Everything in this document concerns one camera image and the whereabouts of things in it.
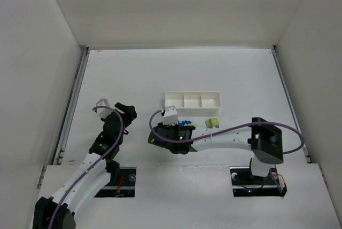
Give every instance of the blue object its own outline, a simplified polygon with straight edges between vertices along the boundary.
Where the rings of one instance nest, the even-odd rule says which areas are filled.
[[[184,126],[186,126],[186,125],[188,125],[188,124],[191,124],[192,122],[191,121],[182,121],[182,122],[179,122],[178,121],[178,125],[180,126],[180,127],[184,127]]]

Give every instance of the white wall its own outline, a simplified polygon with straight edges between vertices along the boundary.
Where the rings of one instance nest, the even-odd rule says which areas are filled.
[[[56,0],[0,0],[1,228],[28,226],[79,58]]]
[[[91,46],[275,45],[302,0],[57,0]]]
[[[342,222],[342,0],[304,0],[277,46],[301,129]]]

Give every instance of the white tabletop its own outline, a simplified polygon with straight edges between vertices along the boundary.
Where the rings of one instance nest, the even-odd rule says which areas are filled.
[[[295,127],[270,49],[173,49],[91,51],[68,137],[63,164],[80,164],[102,130],[91,111],[100,98],[134,105],[137,119],[127,129],[115,160],[122,166],[139,164],[248,165],[250,152],[212,149],[174,155],[147,143],[148,121],[164,107],[166,91],[220,91],[220,127],[251,122],[252,117]],[[205,117],[181,117],[205,127]],[[283,130],[283,149],[300,144]],[[285,163],[306,163],[302,151],[286,155]]]

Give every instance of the yellow object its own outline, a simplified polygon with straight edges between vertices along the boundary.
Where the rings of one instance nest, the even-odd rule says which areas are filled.
[[[207,128],[219,128],[220,121],[218,118],[212,118],[205,122]]]

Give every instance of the white panel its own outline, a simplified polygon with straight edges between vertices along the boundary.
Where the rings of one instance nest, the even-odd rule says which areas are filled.
[[[50,196],[72,168],[49,166],[40,195]],[[226,166],[139,166],[135,198],[95,198],[77,227],[340,228],[317,164],[287,164],[278,170],[289,189],[284,198],[235,198]]]
[[[342,2],[304,0],[277,46],[312,159],[342,222]]]
[[[86,45],[275,45],[302,0],[57,0]]]
[[[56,0],[0,0],[0,221],[28,225],[80,49]]]
[[[93,50],[84,74],[63,164],[82,162],[103,126],[91,109],[100,98],[107,98],[111,106],[121,102],[134,105],[137,111],[137,119],[129,126],[130,133],[125,136],[115,157],[122,166],[249,165],[252,153],[245,150],[210,149],[175,155],[148,144],[148,121],[155,111],[164,107],[167,90],[219,91],[222,108],[216,117],[221,128],[251,122],[252,117],[258,116],[295,126],[270,49]],[[210,118],[180,117],[180,120],[190,120],[205,127],[205,120]],[[157,125],[161,121],[161,117],[156,116],[153,123]],[[283,145],[284,150],[298,147],[298,136],[284,129]],[[302,151],[288,154],[284,160],[306,163]]]

